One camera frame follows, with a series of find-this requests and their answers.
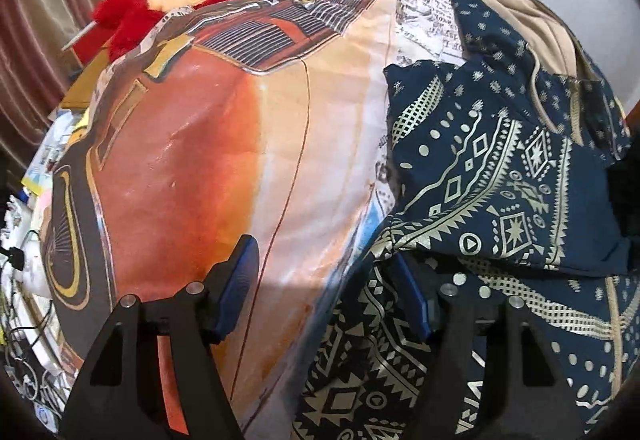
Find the navy patterned hooded garment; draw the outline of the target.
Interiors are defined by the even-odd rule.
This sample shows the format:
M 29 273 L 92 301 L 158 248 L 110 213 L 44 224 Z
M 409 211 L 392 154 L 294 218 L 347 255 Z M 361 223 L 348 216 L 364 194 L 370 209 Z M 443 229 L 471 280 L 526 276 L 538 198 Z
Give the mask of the navy patterned hooded garment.
M 405 439 L 433 350 L 390 277 L 410 253 L 520 296 L 572 393 L 578 439 L 617 426 L 639 368 L 639 140 L 573 32 L 538 0 L 450 0 L 458 64 L 385 70 L 398 196 L 333 307 L 295 439 Z

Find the newspaper print bed quilt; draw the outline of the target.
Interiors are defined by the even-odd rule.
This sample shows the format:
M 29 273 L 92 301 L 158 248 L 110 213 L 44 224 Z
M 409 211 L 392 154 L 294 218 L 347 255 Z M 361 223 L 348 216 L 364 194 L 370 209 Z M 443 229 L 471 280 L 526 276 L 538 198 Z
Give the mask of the newspaper print bed quilt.
M 43 247 L 76 371 L 122 296 L 201 280 L 242 234 L 256 284 L 214 350 L 250 439 L 285 439 L 347 273 L 395 202 L 384 69 L 462 60 L 450 0 L 230 0 L 166 15 L 101 75 Z

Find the striped red gold curtain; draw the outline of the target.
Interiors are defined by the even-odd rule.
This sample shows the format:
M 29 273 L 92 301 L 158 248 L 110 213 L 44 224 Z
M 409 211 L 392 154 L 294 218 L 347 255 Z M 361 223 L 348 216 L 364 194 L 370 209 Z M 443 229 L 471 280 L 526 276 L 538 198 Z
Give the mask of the striped red gold curtain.
M 78 69 L 63 46 L 101 0 L 1 0 L 1 171 L 17 183 Z

